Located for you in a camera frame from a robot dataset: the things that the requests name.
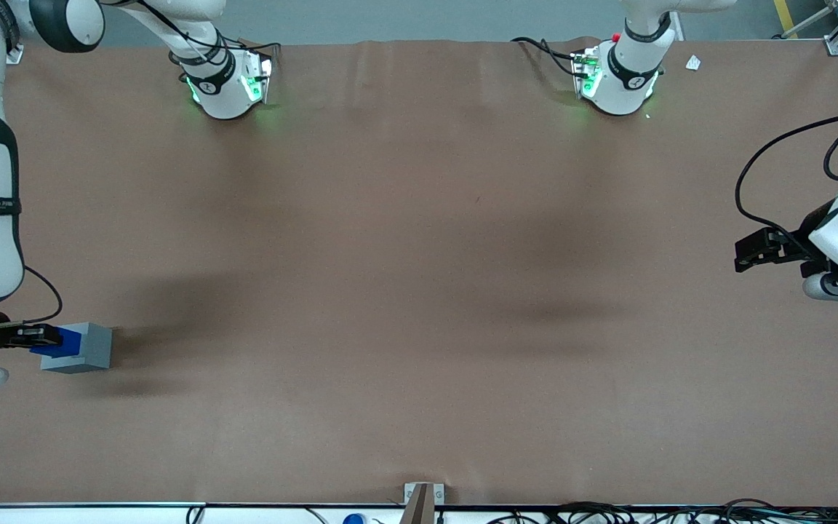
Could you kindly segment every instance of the black cable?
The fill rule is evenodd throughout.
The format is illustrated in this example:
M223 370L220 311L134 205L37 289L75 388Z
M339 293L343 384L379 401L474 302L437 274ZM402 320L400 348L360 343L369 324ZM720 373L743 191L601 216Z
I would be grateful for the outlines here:
M543 522L539 522L538 520L535 520L535 518L526 517L526 515L519 515L518 513L514 513L514 514L511 514L511 515L506 515L506 517L495 518L494 520L489 521L487 524L502 524L503 521L506 521L506 520L514 520L514 521L524 520L526 522L529 522L529 524L544 524Z
M798 134L798 133L801 133L801 132L806 132L806 130L815 129L815 128L825 126L825 125L828 125L828 124L832 124L832 123L835 123L835 122L838 122L838 116L832 116L832 117L829 117L829 119L818 120L817 122L814 122L812 124L807 124L805 126L801 126L801 127L797 128L795 130L789 130L789 132L786 132L784 134L781 134L781 135L773 138L770 142L766 143L758 151L756 151L756 153L754 155L752 155L752 158L749 159L748 162L746 162L746 166L744 168L742 168L742 172L739 173L739 179L737 179L736 182L735 182L735 208L738 209L738 211L741 213L742 216L745 216L745 218L748 218L749 220L754 220L755 222L758 222L758 223L764 223L766 226L769 226L769 228L777 229L778 232L780 232L782 235L784 235L785 238L788 239L788 241L790 243L797 246L802 252L807 253L809 258L814 259L814 260L815 260L814 253L812 251L808 251L808 249L804 248L804 245L802 245L802 243L799 242L798 239L795 239L794 235L791 235L791 232L789 232L787 229L782 228L782 226L779 226L778 223L772 222L771 220L768 220L767 218L761 218L761 216L752 215L752 213L749 213L748 211L746 211L746 209L744 207L742 207L742 198L741 198L742 181L745 180L746 175L749 174L749 170L752 169L752 165L754 165L755 161L759 159L759 156L761 156L768 149L771 149L771 147L774 146L776 143L781 142L782 140L784 140L786 138L789 138L791 136L795 136L795 134Z
M306 507L306 508L303 508L303 509L306 510L306 511L309 511L309 513L311 513L313 515L316 515L316 518L319 518L319 522L322 522L322 524L329 524L329 521L325 520L325 517L322 517L322 515L317 514L316 511L312 510L311 507Z
M147 9L148 11L150 11L150 13L154 17L156 17L157 20L160 20L161 23L163 23L166 27L170 27L170 29L176 31L177 34L180 34L180 36L182 36L184 39L190 40L192 42L196 42L197 44L203 44L203 46L209 47L210 49L243 49L243 50L247 50L247 51L253 51L254 49L266 49L266 47L281 47L279 42L271 42L270 44L262 44L262 46L246 46L246 44L242 44L241 42L239 42L235 39L229 39L226 36L223 36L222 39L226 40L228 42L237 43L237 44L239 44L239 47L220 46L218 43L209 44L209 43L203 42L201 40L194 39L192 36L189 36L188 33L184 33L183 30L180 30L180 28L177 27L175 23L170 21L170 19L168 17L166 17L164 15L164 13L160 13L159 10L154 9L152 6L150 6L149 3L145 2L144 0L137 0L137 3L140 4L142 7L144 7L144 9Z
M836 182L838 182L838 175L835 175L835 173L833 173L832 170L829 169L829 160L832 160L832 155L834 155L834 153L836 152L837 147L838 147L838 136L836 137L836 140L832 141L832 145L829 146L829 149L827 149L826 155L823 155L823 172L827 176L829 176L829 178L831 178L832 180L835 180Z
M563 63L561 63L561 60L559 60L559 58L563 57L563 59L565 59L565 60L571 60L571 55L570 54L564 54L564 53L561 53L559 51L556 51L556 50L552 49L548 45L548 41L546 41L545 39L542 39L542 40L536 42L536 40L529 39L528 36L518 36L515 39L510 40L510 42L518 42L520 44L532 44L533 46L535 46L536 49L542 51L542 53L548 54L548 56L551 57L553 62L555 62L555 65L558 66L558 69L561 69L566 74L569 74L570 76L575 76L578 79L586 79L586 77L588 77L586 74L576 73L576 72L573 72L572 70L568 69L567 67L565 67L565 65Z
M21 324L39 324L40 322L49 321L49 319L52 319L59 315L63 311L63 297L60 296L60 291L57 291L57 288L52 283L50 283L50 281L46 277L44 277L44 275L38 273L37 271L34 271L34 269L32 269L30 266L24 266L24 271L27 271L32 275L36 276L38 279L40 279L41 282L44 283L44 285L50 288L50 292L53 293L54 298L57 299L57 311L50 313L50 315L47 315L46 317L26 319L25 321L21 321Z
M552 50L552 48L548 46L543 47L542 42L545 42L545 39L542 39L542 42L536 42L536 40L532 40L528 36L517 36L515 39L510 40L510 42L532 44L533 46L538 47L538 49L542 52L551 53L557 57L564 57L565 59L571 60L571 55L566 55L562 52Z
M193 517L193 510L196 510L195 517ZM186 510L186 524L199 524L199 520L200 518L202 518L202 514L205 512L206 507L203 507L203 505L200 505L200 507L190 507Z

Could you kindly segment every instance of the gray box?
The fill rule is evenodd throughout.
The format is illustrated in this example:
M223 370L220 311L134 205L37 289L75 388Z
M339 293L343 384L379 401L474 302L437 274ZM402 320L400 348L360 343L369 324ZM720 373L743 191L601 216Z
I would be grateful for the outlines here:
M76 331L82 335L79 342L79 354L58 358L42 356L41 369L43 371L69 374L109 368L109 360L112 356L111 329L92 324L92 322L61 325L59 328Z

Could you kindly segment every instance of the green led light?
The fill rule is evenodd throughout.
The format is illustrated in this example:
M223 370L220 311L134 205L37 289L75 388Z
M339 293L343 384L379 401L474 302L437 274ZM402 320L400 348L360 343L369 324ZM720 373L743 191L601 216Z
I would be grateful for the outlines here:
M186 77L186 85L189 86L190 92L193 93L193 102L200 103L199 102L199 93L196 93L196 88L193 87L193 82L189 79L189 76Z
M247 92L247 98L249 98L252 102L257 102L262 98L262 94L260 94L260 82L253 77L246 77L242 76L242 83L244 84L245 90Z

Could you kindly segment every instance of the blue block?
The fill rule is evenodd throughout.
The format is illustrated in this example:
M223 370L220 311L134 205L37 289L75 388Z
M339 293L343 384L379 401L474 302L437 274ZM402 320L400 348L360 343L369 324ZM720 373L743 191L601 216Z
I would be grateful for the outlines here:
M112 356L112 330L102 325L83 322L82 324L61 325L60 334L64 335L63 346L68 339L65 331L79 335L79 351L76 354L60 357L42 356L41 369L58 373L83 373L108 369Z
M60 358L61 356L79 355L80 346L83 343L83 335L76 331L58 327L57 331L63 336L63 343L59 346L39 346L32 348L33 354L49 356L51 358Z

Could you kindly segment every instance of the table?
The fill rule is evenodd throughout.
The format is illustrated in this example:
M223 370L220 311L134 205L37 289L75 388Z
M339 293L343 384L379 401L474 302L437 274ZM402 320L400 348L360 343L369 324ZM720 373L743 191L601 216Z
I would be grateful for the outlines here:
M822 43L676 43L627 117L518 44L286 47L235 122L165 50L31 51L26 260L116 347L0 352L0 501L838 505L838 303L733 272L742 165L838 114ZM837 133L766 155L749 208L831 198Z

